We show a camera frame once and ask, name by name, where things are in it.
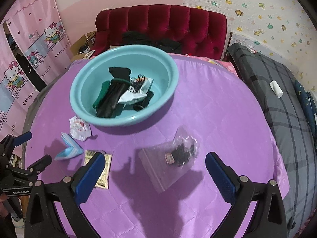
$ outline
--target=pink curtain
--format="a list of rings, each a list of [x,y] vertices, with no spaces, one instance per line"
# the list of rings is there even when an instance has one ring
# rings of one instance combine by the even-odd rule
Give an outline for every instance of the pink curtain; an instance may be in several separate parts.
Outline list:
[[[0,25],[0,141],[11,134],[22,134],[28,107],[38,91],[26,77],[15,60],[5,37],[3,25]],[[14,153],[22,157],[22,147]]]
[[[47,84],[65,72],[72,53],[55,0],[17,0],[5,20],[16,44]]]

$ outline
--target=gray plaid bedding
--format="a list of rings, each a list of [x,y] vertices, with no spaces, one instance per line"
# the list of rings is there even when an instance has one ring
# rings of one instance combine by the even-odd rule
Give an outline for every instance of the gray plaid bedding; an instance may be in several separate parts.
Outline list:
[[[293,237],[317,204],[316,153],[294,90],[295,77],[283,64],[238,43],[227,51],[258,100],[282,155],[290,185],[283,202],[288,236]],[[279,99],[269,86],[273,80],[284,93]]]

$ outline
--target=tufted headboard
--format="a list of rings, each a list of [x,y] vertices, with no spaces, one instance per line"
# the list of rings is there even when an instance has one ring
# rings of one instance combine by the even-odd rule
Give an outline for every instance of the tufted headboard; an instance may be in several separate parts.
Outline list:
[[[98,55],[120,45],[127,31],[146,33],[151,39],[169,38],[182,44],[183,54],[219,60],[223,52],[226,16],[180,5],[137,5],[98,13],[93,50]]]

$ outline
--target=round table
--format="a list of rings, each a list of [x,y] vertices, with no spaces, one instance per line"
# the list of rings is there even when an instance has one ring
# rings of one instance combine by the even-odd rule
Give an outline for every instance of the round table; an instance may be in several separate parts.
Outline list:
[[[153,116],[134,126],[91,126],[92,137],[78,141],[83,149],[113,154],[109,190],[95,188],[81,209],[101,237],[210,237],[225,217],[225,203],[208,171],[205,156],[215,151],[238,175],[266,183],[273,178],[271,132],[261,108],[247,86],[234,74],[201,60],[172,56],[180,80],[174,96]],[[71,67],[44,99],[28,142],[25,165],[49,154],[54,158],[65,145],[74,112],[69,102],[72,81],[87,61]],[[199,142],[192,169],[165,192],[158,194],[138,157],[138,151],[172,140],[186,126]],[[84,155],[53,161],[39,179],[59,182],[83,165]],[[253,202],[238,231],[241,237],[251,219]],[[73,231],[60,218],[65,230]]]

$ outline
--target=blue gripper pad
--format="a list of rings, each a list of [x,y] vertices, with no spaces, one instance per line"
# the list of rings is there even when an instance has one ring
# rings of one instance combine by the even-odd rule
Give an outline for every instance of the blue gripper pad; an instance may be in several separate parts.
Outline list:
[[[17,136],[14,138],[13,146],[15,146],[15,147],[20,146],[21,144],[23,144],[24,142],[27,142],[31,138],[32,138],[32,133],[29,131],[25,132],[25,133],[21,134],[20,136]]]
[[[80,167],[74,174],[71,188],[78,206],[88,200],[98,178],[105,168],[105,164],[104,154],[96,152],[87,165]]]
[[[224,201],[233,205],[240,185],[237,174],[226,166],[215,152],[206,155],[205,163]]]

